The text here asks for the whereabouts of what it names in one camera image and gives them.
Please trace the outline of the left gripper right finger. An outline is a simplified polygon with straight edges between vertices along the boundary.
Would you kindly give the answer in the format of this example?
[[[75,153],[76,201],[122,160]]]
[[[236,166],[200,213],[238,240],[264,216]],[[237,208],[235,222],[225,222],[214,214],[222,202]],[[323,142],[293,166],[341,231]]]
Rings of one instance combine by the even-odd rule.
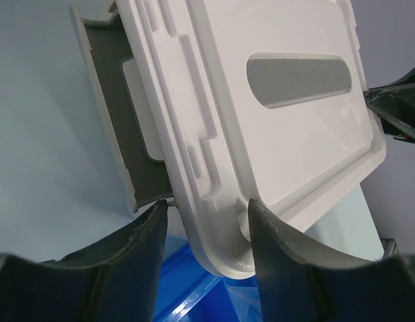
[[[358,270],[367,260],[326,246],[252,199],[249,232],[264,321],[376,321]]]

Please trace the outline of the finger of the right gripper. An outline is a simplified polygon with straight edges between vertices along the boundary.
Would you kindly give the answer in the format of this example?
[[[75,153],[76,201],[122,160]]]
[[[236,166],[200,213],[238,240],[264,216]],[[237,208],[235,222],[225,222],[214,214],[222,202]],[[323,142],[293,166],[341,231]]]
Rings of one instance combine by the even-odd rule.
[[[363,92],[367,108],[381,119],[383,132],[399,141],[415,141],[415,67],[402,78]]]

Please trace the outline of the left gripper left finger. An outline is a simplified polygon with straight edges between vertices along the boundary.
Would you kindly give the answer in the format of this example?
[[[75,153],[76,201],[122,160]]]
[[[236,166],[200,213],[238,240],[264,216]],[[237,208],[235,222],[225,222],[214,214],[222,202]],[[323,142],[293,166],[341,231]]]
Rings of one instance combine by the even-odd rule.
[[[36,321],[152,321],[168,228],[162,199],[99,241],[44,262]]]

